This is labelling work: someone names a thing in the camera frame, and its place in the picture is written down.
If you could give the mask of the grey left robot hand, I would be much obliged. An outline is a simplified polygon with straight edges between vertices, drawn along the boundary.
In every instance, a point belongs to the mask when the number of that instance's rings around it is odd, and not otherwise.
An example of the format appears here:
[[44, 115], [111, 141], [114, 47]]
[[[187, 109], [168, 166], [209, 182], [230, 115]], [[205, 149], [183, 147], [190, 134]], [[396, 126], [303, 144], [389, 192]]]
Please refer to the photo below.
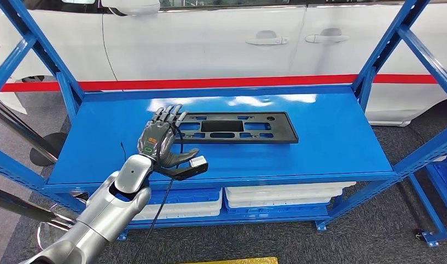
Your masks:
[[193, 148], [189, 152], [175, 154], [170, 151], [178, 133], [176, 128], [183, 121], [187, 112], [177, 115], [183, 105], [168, 105], [159, 107], [152, 118], [146, 123], [137, 142], [139, 154], [147, 156], [164, 168], [171, 168], [185, 163], [198, 154], [198, 149]]

